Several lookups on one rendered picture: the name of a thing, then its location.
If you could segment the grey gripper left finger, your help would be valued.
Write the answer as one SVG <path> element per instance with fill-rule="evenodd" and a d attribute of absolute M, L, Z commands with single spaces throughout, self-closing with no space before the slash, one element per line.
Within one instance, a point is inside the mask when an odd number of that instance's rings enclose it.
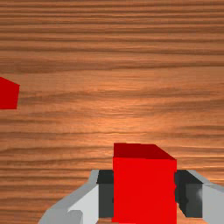
<path fill-rule="evenodd" d="M 86 184 L 45 211 L 38 224 L 96 224 L 114 216 L 114 172 L 92 170 Z"/>

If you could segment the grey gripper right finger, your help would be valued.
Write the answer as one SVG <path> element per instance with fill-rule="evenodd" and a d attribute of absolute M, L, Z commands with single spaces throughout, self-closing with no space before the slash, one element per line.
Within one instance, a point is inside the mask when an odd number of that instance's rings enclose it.
<path fill-rule="evenodd" d="M 185 217 L 224 224 L 224 186 L 210 182 L 195 170 L 177 170 L 175 184 L 175 200 Z"/>

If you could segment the red cube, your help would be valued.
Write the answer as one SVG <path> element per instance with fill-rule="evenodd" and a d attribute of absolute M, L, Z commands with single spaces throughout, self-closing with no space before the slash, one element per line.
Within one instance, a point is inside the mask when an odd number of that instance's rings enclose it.
<path fill-rule="evenodd" d="M 177 224 L 177 160 L 155 144 L 115 143 L 114 217 L 118 224 Z"/>
<path fill-rule="evenodd" d="M 0 77 L 0 109 L 16 109 L 18 107 L 19 85 Z"/>

